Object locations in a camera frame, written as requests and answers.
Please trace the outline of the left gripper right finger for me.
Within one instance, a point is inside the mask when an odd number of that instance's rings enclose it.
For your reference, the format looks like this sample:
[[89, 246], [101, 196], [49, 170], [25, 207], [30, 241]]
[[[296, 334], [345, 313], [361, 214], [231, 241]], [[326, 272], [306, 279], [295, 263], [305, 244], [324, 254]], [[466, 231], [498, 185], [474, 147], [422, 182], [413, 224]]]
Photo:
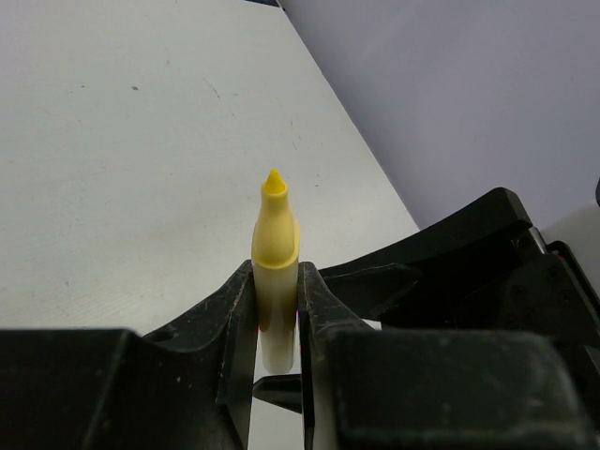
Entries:
[[307, 449], [595, 449], [566, 364], [524, 332], [375, 330], [299, 272]]

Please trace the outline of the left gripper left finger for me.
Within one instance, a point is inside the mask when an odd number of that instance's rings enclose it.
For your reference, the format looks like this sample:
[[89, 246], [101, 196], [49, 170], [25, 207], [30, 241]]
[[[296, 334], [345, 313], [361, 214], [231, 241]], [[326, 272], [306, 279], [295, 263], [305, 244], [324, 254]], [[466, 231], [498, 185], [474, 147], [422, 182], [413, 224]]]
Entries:
[[250, 262], [147, 335], [5, 329], [5, 449], [244, 449], [257, 347]]

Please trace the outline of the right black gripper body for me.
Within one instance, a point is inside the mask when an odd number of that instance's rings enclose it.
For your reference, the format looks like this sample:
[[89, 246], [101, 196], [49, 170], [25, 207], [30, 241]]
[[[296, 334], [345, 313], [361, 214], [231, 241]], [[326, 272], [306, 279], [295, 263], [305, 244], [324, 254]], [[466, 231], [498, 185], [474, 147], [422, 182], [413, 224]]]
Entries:
[[382, 314], [398, 328], [528, 331], [560, 352], [586, 402], [599, 400], [599, 316], [568, 261], [539, 234], [443, 255]]

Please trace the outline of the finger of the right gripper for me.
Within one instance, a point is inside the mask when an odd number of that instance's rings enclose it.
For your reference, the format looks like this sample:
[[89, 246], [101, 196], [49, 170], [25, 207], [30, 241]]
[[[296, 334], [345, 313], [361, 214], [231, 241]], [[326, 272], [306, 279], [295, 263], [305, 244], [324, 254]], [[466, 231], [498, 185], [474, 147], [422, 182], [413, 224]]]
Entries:
[[481, 287], [516, 268], [513, 240], [533, 225], [518, 195], [496, 187], [439, 222], [392, 245], [320, 271], [329, 281], [399, 264], [429, 279]]
[[398, 306], [421, 280], [422, 273], [397, 262], [345, 263], [323, 269], [322, 278], [329, 291], [357, 316], [378, 321]]

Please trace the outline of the yellow glue stick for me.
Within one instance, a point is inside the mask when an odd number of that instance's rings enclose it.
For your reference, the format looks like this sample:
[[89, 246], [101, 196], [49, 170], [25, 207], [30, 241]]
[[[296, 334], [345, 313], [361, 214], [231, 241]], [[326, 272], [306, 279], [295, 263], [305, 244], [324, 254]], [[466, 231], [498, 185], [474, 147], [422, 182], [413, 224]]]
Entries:
[[293, 367], [300, 229], [289, 190], [273, 169], [261, 186], [261, 206], [251, 243], [262, 363], [273, 375]]

